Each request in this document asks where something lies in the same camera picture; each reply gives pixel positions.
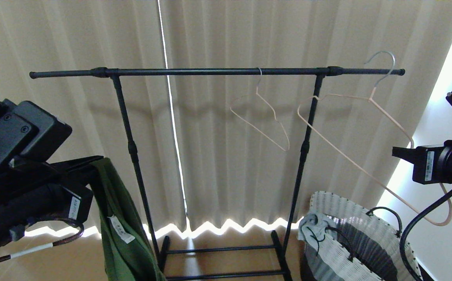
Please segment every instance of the clothes rack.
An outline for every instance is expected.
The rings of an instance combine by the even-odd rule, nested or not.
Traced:
[[[390,69],[346,69],[339,66],[328,66],[326,68],[266,68],[261,69],[262,75],[316,75],[316,81],[314,85],[314,96],[319,96],[320,89],[323,83],[323,79],[327,76],[337,75],[385,75]],[[391,75],[404,75],[404,69],[394,69],[390,73]],[[117,93],[117,99],[124,122],[124,128],[126,131],[128,141],[128,152],[131,156],[131,161],[134,166],[134,171],[137,179],[137,184],[140,189],[142,203],[144,206],[144,212],[146,220],[148,222],[149,232],[151,235],[151,241],[153,243],[153,249],[158,261],[158,266],[162,271],[165,269],[165,262],[167,261],[167,255],[169,254],[186,254],[186,253],[204,253],[212,251],[243,251],[251,249],[274,249],[280,265],[279,270],[262,270],[252,272],[232,272],[224,274],[206,274],[200,276],[169,276],[170,281],[182,281],[182,280],[198,280],[198,279],[220,279],[220,278],[232,278],[232,277],[249,277],[249,276],[273,276],[282,275],[285,281],[291,281],[292,276],[285,260],[286,249],[288,246],[288,240],[290,237],[290,226],[293,222],[295,214],[295,206],[297,198],[299,196],[299,190],[302,180],[302,174],[304,172],[304,166],[309,152],[309,138],[311,137],[311,128],[307,126],[306,134],[302,142],[300,149],[299,168],[297,170],[297,177],[295,180],[295,187],[292,196],[292,206],[290,208],[290,214],[288,217],[288,224],[284,236],[283,244],[281,244],[276,231],[271,232],[271,239],[273,244],[270,245],[253,245],[247,247],[222,247],[222,248],[208,248],[208,249],[185,249],[185,250],[170,250],[170,237],[165,236],[163,239],[161,249],[158,248],[156,241],[155,230],[153,228],[153,222],[151,220],[151,212],[149,209],[148,198],[146,196],[146,190],[144,187],[144,181],[142,178],[142,172],[139,164],[139,158],[137,156],[137,145],[134,142],[131,125],[127,114],[126,103],[124,101],[124,94],[122,92],[122,86],[120,76],[155,76],[155,75],[258,75],[258,68],[251,69],[109,69],[109,68],[95,68],[91,70],[77,70],[77,71],[47,71],[47,72],[30,72],[30,78],[50,78],[50,77],[72,77],[72,76],[94,76],[98,78],[111,78],[113,86]],[[318,100],[313,98],[311,103],[311,110],[308,116],[308,123],[313,124],[316,107]]]

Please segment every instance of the beige curtain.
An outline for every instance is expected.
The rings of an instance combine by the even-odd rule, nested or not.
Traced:
[[[406,75],[384,80],[375,100],[413,133],[452,41],[452,2],[172,1],[162,2],[171,68],[360,68],[378,50],[392,51]],[[390,58],[370,64],[389,68]],[[321,94],[368,96],[377,76],[324,79]],[[184,190],[192,229],[231,218],[287,219],[305,133],[296,108],[310,97],[313,76],[263,76],[260,94],[276,109],[291,149],[281,151],[229,111],[235,110],[282,146],[272,113],[254,96],[257,76],[172,78]],[[308,105],[302,112],[308,116]],[[315,126],[375,177],[387,182],[397,159],[392,146],[408,139],[362,101],[328,98]],[[383,190],[317,135],[311,137],[299,196],[330,190],[374,206]]]
[[[359,68],[378,50],[392,51],[406,75],[379,85],[376,101],[412,133],[452,41],[452,2],[162,1],[170,68]],[[370,64],[388,68],[381,55]],[[101,78],[31,80],[29,71],[163,68],[158,5],[147,1],[0,2],[0,100],[31,100],[61,117],[73,135],[52,161],[112,158],[140,208],[112,84]],[[378,79],[324,79],[322,95],[367,96]],[[165,77],[122,79],[156,229],[185,227],[183,194]],[[177,142],[191,227],[228,218],[287,218],[305,125],[296,108],[313,91],[313,76],[262,76],[260,94],[276,109],[291,141],[287,153],[229,112],[235,110],[285,144],[270,109],[253,96],[257,76],[173,76]],[[301,112],[307,116],[308,105]],[[328,98],[315,119],[331,141],[387,181],[392,146],[407,139],[366,102]],[[306,211],[316,190],[373,206],[383,190],[311,137],[299,196]],[[97,217],[95,210],[91,217]]]

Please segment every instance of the brown floor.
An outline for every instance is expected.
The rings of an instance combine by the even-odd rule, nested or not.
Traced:
[[[285,228],[278,228],[283,237]],[[287,249],[287,263],[294,280],[300,280],[299,258],[303,244],[296,240],[297,231],[292,231]],[[174,233],[171,236],[170,249],[192,249],[203,247],[231,247],[253,244],[271,244],[270,231],[256,226],[241,234],[229,229],[224,235],[217,236],[206,232],[198,238],[182,240]],[[54,241],[50,235],[35,238],[23,238],[0,248],[0,256],[14,253],[36,245]],[[167,259],[166,276],[215,274],[224,272],[242,272],[279,269],[276,253],[273,249],[250,251],[227,251],[220,253],[173,254]],[[96,235],[80,238],[70,244],[37,253],[28,254],[0,263],[0,281],[77,281],[107,280],[103,265],[103,248]],[[245,277],[221,279],[231,281],[283,280],[281,276]]]

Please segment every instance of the clothes hanger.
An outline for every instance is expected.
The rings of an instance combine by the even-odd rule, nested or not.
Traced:
[[[286,149],[284,147],[282,147],[281,145],[279,145],[277,142],[275,142],[273,139],[271,139],[270,137],[268,137],[268,135],[266,135],[264,132],[262,132],[260,129],[258,129],[256,126],[254,126],[252,123],[250,123],[249,121],[246,121],[243,117],[241,117],[239,114],[237,114],[234,110],[233,110],[233,104],[236,103],[238,100],[240,100],[241,98],[244,98],[246,96],[249,96],[249,94],[244,94],[243,96],[240,96],[239,98],[233,100],[231,102],[231,104],[229,105],[229,110],[231,110],[231,112],[233,114],[235,114],[237,117],[239,117],[240,119],[242,119],[243,121],[245,121],[245,123],[249,124],[250,126],[252,126],[254,129],[256,129],[259,133],[261,133],[263,136],[265,136],[268,140],[270,140],[272,143],[274,143],[276,146],[278,146],[278,148],[280,148],[283,151],[288,151],[290,150],[290,139],[288,139],[288,134],[285,130],[285,127],[283,126],[283,123],[281,123],[280,121],[278,121],[278,118],[276,117],[276,111],[274,110],[274,108],[265,100],[265,98],[262,98],[261,95],[259,95],[259,84],[262,80],[262,69],[258,68],[260,71],[260,78],[259,81],[257,82],[257,85],[255,87],[255,94],[256,96],[258,96],[259,98],[261,98],[261,100],[267,104],[270,109],[273,111],[273,115],[274,115],[274,121],[276,121],[277,123],[279,123],[279,125],[281,126],[281,129],[283,130],[283,133],[285,134],[285,137],[287,139],[287,147]]]
[[[368,59],[365,64],[369,63],[376,55],[378,55],[379,53],[388,53],[393,60],[392,63],[392,67],[390,69],[390,71],[384,75],[382,78],[378,79],[374,86],[373,86],[373,90],[370,94],[370,96],[368,98],[363,98],[360,96],[346,96],[343,94],[326,94],[324,97],[319,98],[318,96],[312,96],[308,99],[306,99],[305,101],[303,101],[302,103],[299,104],[299,107],[297,108],[297,115],[299,116],[300,119],[302,119],[302,121],[304,121],[304,123],[306,123],[307,126],[309,126],[311,128],[311,130],[313,130],[313,132],[317,133],[325,142],[327,142],[333,149],[335,149],[338,153],[340,153],[344,158],[346,158],[349,162],[351,162],[354,166],[356,166],[359,170],[361,170],[363,173],[365,173],[367,176],[369,176],[372,180],[374,180],[376,183],[378,183],[381,187],[383,187],[385,190],[387,190],[388,192],[390,192],[393,196],[395,196],[397,199],[399,199],[401,202],[403,202],[406,206],[408,206],[410,209],[412,209],[413,211],[415,211],[416,213],[420,213],[419,210],[417,210],[414,206],[412,206],[410,203],[408,203],[406,200],[404,200],[401,196],[399,196],[398,194],[396,194],[395,192],[393,192],[392,190],[390,190],[385,184],[383,184],[380,180],[378,180],[377,178],[375,178],[374,176],[372,176],[368,171],[366,171],[363,167],[361,167],[359,164],[357,164],[356,162],[354,162],[349,156],[347,156],[345,153],[343,153],[343,151],[341,151],[340,149],[338,149],[333,143],[331,143],[327,138],[324,137],[324,135],[322,135],[318,130],[316,130],[311,124],[308,123],[308,121],[306,121],[306,119],[304,119],[304,117],[301,116],[300,114],[300,107],[304,104],[307,103],[308,101],[312,100],[313,98],[315,98],[318,101],[322,101],[324,100],[326,97],[328,96],[337,96],[337,97],[341,97],[341,98],[354,98],[354,99],[358,99],[358,100],[366,100],[369,103],[371,103],[372,105],[374,105],[383,115],[385,115],[388,119],[390,119],[390,121],[392,121],[394,123],[394,125],[396,125],[403,133],[404,135],[406,135],[410,141],[410,148],[413,148],[414,142],[413,142],[413,138],[408,135],[408,133],[406,132],[406,130],[403,128],[403,126],[401,126],[401,124],[399,124],[399,122],[397,122],[388,112],[386,112],[378,103],[376,103],[373,100],[373,96],[375,94],[375,91],[377,90],[377,86],[378,84],[385,79],[387,76],[390,75],[390,73],[392,72],[392,70],[395,68],[395,56],[394,54],[392,54],[391,52],[387,52],[387,51],[379,51],[377,53],[375,53],[374,55],[372,55],[372,57],[370,59]],[[443,190],[444,194],[447,193],[447,190],[445,188],[445,186],[440,183],[441,189]],[[430,222],[431,224],[434,224],[436,226],[445,226],[447,224],[449,224],[449,222],[452,219],[452,202],[451,200],[448,200],[448,215],[447,218],[444,222],[434,222],[432,220],[430,220],[428,217],[424,217],[424,219],[426,219],[428,222]]]

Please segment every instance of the white wicker basket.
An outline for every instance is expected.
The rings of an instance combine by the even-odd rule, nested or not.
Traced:
[[[333,218],[337,225],[352,229],[346,234],[347,239],[351,241],[350,248],[356,252],[368,251],[368,254],[364,254],[368,255],[367,260],[364,261],[365,258],[362,258],[366,264],[373,263],[375,268],[379,265],[381,273],[388,270],[383,267],[393,269],[393,280],[413,280],[401,260],[399,233],[390,224],[374,215],[367,215],[369,210],[366,208],[330,192],[315,192],[311,196],[311,210],[322,212]],[[383,254],[374,255],[378,252],[374,250],[380,250]],[[409,243],[406,244],[406,255],[411,266],[418,275],[421,275]],[[351,261],[349,256],[350,253],[343,244],[333,239],[330,234],[326,234],[324,240],[319,242],[319,249],[306,245],[308,265],[318,281],[383,280],[375,272],[370,271],[361,260],[354,258]]]

